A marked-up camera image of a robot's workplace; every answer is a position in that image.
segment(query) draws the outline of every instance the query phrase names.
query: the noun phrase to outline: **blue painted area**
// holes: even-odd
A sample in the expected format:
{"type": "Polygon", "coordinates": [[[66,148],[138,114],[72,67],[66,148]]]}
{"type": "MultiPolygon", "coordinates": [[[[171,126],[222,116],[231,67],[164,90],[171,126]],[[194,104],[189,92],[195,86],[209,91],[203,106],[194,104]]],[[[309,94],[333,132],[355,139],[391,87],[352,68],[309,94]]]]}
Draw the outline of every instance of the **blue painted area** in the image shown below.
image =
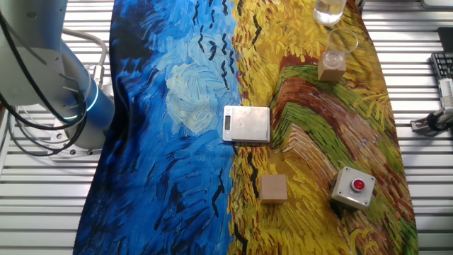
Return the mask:
{"type": "Polygon", "coordinates": [[[74,254],[227,252],[234,151],[222,112],[240,102],[233,5],[115,1],[115,117],[74,254]]]}

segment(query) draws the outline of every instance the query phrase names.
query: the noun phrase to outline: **clear plastic cup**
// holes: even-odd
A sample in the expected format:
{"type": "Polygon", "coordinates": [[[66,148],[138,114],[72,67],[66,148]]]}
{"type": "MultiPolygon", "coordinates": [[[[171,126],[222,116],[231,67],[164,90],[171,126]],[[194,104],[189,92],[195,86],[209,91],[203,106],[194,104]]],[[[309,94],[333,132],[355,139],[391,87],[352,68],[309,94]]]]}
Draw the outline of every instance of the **clear plastic cup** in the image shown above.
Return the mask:
{"type": "Polygon", "coordinates": [[[341,67],[346,57],[359,45],[354,32],[347,28],[337,28],[328,34],[327,49],[324,53],[324,66],[335,69],[341,67]]]}
{"type": "Polygon", "coordinates": [[[343,15],[347,0],[316,0],[314,19],[321,25],[336,24],[343,15]]]}

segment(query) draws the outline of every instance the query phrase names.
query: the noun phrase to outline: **emergency stop button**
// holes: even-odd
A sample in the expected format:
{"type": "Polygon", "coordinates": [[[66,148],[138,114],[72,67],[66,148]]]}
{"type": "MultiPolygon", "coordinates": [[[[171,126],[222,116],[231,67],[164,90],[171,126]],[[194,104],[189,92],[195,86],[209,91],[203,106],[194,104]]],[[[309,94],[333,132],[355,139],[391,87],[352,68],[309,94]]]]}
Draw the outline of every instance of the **emergency stop button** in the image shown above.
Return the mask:
{"type": "Polygon", "coordinates": [[[362,192],[364,189],[365,189],[365,182],[362,181],[361,179],[355,179],[354,181],[352,181],[351,183],[351,188],[355,191],[355,192],[362,192]]]}

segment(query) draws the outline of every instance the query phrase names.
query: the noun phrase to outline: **wooden block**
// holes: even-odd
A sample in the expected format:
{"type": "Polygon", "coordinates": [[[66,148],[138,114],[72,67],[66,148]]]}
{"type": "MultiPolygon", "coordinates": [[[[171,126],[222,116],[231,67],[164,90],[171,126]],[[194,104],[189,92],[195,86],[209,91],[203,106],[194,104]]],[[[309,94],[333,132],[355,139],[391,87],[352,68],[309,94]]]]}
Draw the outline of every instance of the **wooden block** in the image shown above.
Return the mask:
{"type": "Polygon", "coordinates": [[[260,180],[261,203],[284,203],[288,200],[284,174],[263,175],[260,180]]]}
{"type": "Polygon", "coordinates": [[[324,55],[318,62],[318,80],[319,81],[340,81],[346,72],[346,63],[344,62],[339,68],[331,69],[324,65],[324,55]]]}

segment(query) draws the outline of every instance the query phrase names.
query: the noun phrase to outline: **metal grating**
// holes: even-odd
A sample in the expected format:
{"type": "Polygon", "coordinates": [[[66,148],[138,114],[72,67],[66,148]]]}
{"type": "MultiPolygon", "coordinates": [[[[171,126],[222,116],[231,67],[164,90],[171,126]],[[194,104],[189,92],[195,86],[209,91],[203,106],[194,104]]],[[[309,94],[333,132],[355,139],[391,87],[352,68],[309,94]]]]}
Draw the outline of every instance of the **metal grating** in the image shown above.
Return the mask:
{"type": "MultiPolygon", "coordinates": [[[[112,7],[111,0],[69,0],[64,26],[89,32],[108,43],[112,7]]],[[[416,214],[420,254],[453,254],[452,134],[422,137],[412,133],[409,124],[440,107],[429,57],[442,51],[436,29],[453,26],[453,13],[427,11],[416,0],[368,0],[363,19],[389,87],[416,214]]],[[[84,64],[98,61],[101,51],[95,44],[66,35],[63,38],[84,64]]],[[[103,89],[111,92],[109,66],[105,73],[103,89]]],[[[53,117],[43,108],[29,106],[28,110],[41,123],[53,123],[53,117]]],[[[47,132],[37,130],[35,134],[50,138],[47,132]]],[[[24,143],[28,149],[39,149],[24,143]]],[[[32,158],[7,137],[0,151],[1,165],[0,254],[72,254],[97,162],[55,163],[32,158]]]]}

